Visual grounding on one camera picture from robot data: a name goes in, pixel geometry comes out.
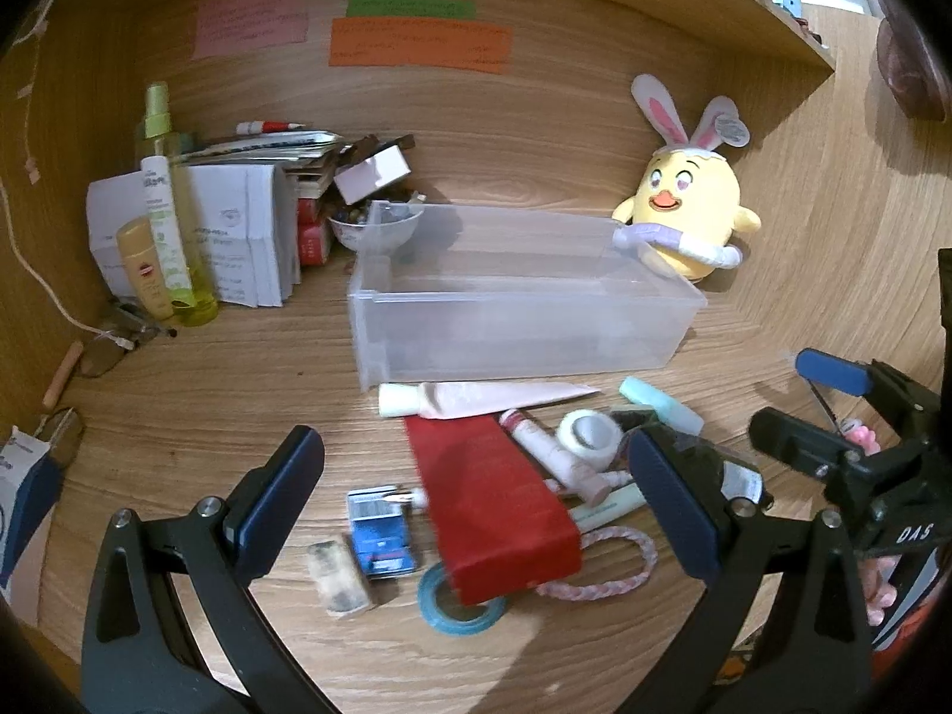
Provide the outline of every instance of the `bowl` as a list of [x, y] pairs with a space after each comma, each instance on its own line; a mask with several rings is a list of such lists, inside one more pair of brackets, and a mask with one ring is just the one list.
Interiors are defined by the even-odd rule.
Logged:
[[352, 223], [341, 223], [334, 218], [330, 219], [330, 227], [334, 231], [338, 242], [354, 252], [374, 252], [378, 255], [389, 255], [405, 245], [411, 239], [413, 232], [420, 223], [420, 216], [424, 206], [422, 204], [408, 204], [411, 216], [392, 223], [381, 223], [373, 226], [374, 232], [369, 236], [365, 231], [370, 226], [356, 226]]

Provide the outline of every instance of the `transparent container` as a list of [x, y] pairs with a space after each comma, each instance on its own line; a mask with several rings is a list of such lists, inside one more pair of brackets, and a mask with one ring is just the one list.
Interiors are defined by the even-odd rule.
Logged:
[[661, 367], [706, 299], [610, 218], [427, 205], [393, 247], [374, 202], [350, 280], [363, 390]]

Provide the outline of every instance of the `yellow chick plush toy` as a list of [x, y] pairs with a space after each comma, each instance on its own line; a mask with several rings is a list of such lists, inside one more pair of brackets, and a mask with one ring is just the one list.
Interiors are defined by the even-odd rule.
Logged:
[[651, 243], [690, 281], [715, 268], [740, 265], [741, 251], [727, 242], [734, 231], [758, 230], [760, 218], [741, 206], [737, 177], [724, 156], [714, 152], [722, 142], [749, 142], [736, 104], [727, 97], [713, 99], [689, 140], [660, 80], [639, 75], [631, 94], [666, 145], [651, 156], [635, 195], [612, 214], [619, 223], [631, 223], [616, 231], [615, 245]]

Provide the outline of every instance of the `green spray bottle cap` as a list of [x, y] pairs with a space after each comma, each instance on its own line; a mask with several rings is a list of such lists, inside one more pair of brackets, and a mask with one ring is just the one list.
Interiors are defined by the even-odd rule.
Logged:
[[161, 137], [173, 130], [173, 117], [168, 113], [168, 85], [151, 83], [146, 88], [146, 140]]

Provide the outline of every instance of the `pink sticky note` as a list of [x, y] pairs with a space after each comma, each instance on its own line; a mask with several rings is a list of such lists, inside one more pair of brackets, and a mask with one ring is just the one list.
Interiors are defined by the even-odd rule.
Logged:
[[305, 40], [308, 9], [303, 0], [203, 0], [192, 59]]

